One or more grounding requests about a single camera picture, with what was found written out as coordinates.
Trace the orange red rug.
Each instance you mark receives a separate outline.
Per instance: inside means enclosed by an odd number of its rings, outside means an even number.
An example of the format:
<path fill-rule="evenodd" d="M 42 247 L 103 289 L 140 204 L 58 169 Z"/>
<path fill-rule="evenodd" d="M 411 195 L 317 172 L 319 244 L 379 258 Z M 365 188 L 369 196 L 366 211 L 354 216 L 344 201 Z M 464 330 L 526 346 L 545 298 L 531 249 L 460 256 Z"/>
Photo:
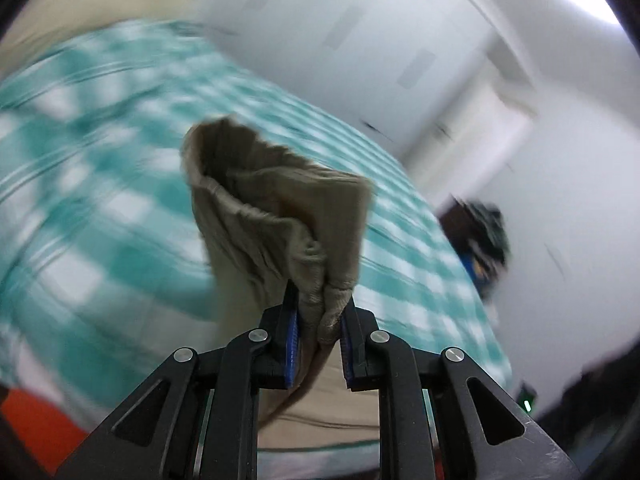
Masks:
<path fill-rule="evenodd" d="M 55 474 L 88 432 L 50 402 L 25 390 L 12 389 L 1 402 L 1 415 L 36 463 Z"/>

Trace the beige khaki pants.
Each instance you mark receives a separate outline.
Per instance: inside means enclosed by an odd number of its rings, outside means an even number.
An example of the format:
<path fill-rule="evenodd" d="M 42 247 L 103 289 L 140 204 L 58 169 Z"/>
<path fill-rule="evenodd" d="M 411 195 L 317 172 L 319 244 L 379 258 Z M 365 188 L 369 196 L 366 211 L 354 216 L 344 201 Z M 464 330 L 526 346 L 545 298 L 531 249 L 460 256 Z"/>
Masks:
<path fill-rule="evenodd" d="M 378 400 L 338 381 L 340 317 L 359 278 L 372 182 L 322 167 L 231 117 L 193 126 L 182 166 L 212 268 L 219 337 L 229 341 L 298 289 L 300 362 L 292 384 L 262 390 L 267 450 L 378 437 Z"/>

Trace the teal plaid bedspread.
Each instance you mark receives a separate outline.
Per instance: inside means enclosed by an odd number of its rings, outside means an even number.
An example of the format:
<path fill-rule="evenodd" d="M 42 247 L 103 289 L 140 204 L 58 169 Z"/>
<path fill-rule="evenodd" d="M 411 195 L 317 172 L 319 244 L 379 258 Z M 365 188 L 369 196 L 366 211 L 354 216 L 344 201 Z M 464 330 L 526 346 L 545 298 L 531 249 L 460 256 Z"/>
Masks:
<path fill-rule="evenodd" d="M 63 42 L 2 82 L 2 385 L 91 430 L 174 350 L 221 345 L 221 298 L 180 148 L 194 124 L 229 114 L 369 178 L 356 304 L 413 347 L 458 347 L 510 382 L 480 297 L 392 155 L 233 64 L 193 26 L 129 21 Z"/>

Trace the dark wooden dresser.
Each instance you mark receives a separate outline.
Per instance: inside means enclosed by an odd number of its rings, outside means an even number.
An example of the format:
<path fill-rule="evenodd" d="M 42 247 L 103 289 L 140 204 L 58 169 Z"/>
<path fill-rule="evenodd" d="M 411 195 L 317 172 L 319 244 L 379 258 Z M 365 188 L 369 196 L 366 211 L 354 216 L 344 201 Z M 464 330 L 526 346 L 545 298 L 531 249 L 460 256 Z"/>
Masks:
<path fill-rule="evenodd" d="M 454 200 L 446 211 L 438 216 L 442 232 L 459 257 L 472 254 L 471 242 L 475 235 L 475 220 L 465 202 Z"/>

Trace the white wardrobe doors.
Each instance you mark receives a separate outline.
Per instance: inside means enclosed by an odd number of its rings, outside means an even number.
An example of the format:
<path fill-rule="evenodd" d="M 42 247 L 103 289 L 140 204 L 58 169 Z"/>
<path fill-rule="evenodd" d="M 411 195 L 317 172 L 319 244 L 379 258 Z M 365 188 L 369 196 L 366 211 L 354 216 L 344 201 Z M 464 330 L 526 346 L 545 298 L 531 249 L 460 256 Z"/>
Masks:
<path fill-rule="evenodd" d="M 206 32 L 241 65 L 401 156 L 484 61 L 471 0 L 205 0 Z"/>

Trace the pile of dark clothes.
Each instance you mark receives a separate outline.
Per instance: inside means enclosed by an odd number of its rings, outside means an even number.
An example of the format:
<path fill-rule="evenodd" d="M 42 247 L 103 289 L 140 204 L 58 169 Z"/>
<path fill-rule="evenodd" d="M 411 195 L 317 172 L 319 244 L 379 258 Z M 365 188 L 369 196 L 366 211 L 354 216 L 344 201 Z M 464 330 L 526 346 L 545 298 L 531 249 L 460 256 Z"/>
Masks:
<path fill-rule="evenodd" d="M 454 249 L 480 298 L 486 300 L 506 274 L 511 259 L 503 214 L 495 204 L 478 200 L 459 206 L 465 224 Z"/>

